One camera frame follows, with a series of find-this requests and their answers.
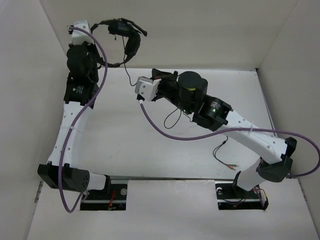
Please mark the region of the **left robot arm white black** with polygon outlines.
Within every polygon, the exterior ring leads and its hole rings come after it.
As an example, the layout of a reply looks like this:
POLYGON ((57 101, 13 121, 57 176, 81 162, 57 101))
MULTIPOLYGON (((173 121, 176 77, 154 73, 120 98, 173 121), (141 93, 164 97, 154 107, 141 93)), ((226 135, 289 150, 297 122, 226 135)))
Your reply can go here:
POLYGON ((66 56, 69 73, 62 121, 54 148, 47 162, 38 166, 37 173, 52 189, 94 191, 104 199, 112 192, 110 177, 78 168, 81 138, 99 89, 99 53, 95 44, 85 41, 79 45, 71 43, 66 56))

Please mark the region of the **black headphones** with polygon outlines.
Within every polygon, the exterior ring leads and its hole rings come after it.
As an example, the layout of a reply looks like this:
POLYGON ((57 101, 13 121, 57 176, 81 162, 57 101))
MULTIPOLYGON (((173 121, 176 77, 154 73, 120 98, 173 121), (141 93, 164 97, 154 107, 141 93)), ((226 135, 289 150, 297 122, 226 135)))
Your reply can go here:
POLYGON ((141 35, 148 36, 148 32, 138 26, 134 21, 125 18, 113 18, 102 20, 95 23, 91 28, 91 33, 99 26, 108 26, 108 32, 111 35, 120 36, 122 38, 122 45, 124 49, 124 56, 122 62, 109 63, 103 60, 102 57, 98 58, 98 63, 103 67, 119 68, 129 62, 138 52, 141 45, 141 35))

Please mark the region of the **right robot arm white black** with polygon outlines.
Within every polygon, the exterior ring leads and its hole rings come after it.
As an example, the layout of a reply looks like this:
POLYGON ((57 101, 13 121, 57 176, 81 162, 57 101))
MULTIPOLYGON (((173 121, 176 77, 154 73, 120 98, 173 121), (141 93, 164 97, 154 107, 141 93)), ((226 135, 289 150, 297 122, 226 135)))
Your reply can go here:
POLYGON ((154 101, 164 98, 186 114, 192 121, 213 133, 223 134, 259 155, 253 165, 239 171, 232 183, 232 193, 243 197, 255 186, 265 182, 280 183, 290 173, 291 158, 297 145, 292 138, 266 134, 225 101, 207 94, 208 81, 194 71, 173 73, 151 71, 151 79, 158 81, 154 101))

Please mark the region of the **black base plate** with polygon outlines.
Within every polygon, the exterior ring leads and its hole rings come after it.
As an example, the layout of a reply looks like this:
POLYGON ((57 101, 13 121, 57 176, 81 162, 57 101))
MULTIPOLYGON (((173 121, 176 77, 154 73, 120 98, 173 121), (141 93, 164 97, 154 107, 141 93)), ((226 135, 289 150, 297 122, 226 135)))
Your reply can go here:
POLYGON ((256 185, 250 191, 235 190, 231 182, 215 184, 217 207, 219 210, 262 210, 269 206, 269 199, 264 189, 256 185))
POLYGON ((127 205, 128 180, 112 179, 110 191, 90 190, 80 203, 81 211, 125 211, 127 205))

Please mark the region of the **front aluminium rail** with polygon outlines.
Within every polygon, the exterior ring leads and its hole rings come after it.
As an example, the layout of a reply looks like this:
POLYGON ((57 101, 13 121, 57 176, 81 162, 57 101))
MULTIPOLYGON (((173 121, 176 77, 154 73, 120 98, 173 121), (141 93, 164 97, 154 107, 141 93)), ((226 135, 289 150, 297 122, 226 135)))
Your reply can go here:
POLYGON ((208 178, 208 177, 151 177, 151 176, 121 176, 111 175, 113 180, 155 180, 155 181, 171 181, 171 180, 215 180, 215 181, 233 181, 233 178, 208 178))

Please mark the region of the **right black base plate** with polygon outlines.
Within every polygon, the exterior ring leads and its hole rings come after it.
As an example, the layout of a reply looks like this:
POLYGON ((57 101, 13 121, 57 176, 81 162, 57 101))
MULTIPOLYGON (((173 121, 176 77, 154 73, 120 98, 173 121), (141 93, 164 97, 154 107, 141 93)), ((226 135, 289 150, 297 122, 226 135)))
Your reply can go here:
POLYGON ((269 199, 264 189, 256 185, 250 191, 235 190, 231 182, 215 184, 217 207, 219 210, 262 210, 269 206, 269 199))

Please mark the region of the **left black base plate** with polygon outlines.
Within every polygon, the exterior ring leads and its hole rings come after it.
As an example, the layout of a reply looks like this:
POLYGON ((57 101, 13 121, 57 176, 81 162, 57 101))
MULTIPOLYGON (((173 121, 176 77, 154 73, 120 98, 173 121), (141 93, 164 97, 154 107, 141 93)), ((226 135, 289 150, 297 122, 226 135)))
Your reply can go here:
POLYGON ((81 211, 125 211, 127 205, 128 180, 112 179, 110 191, 90 190, 80 203, 81 211))

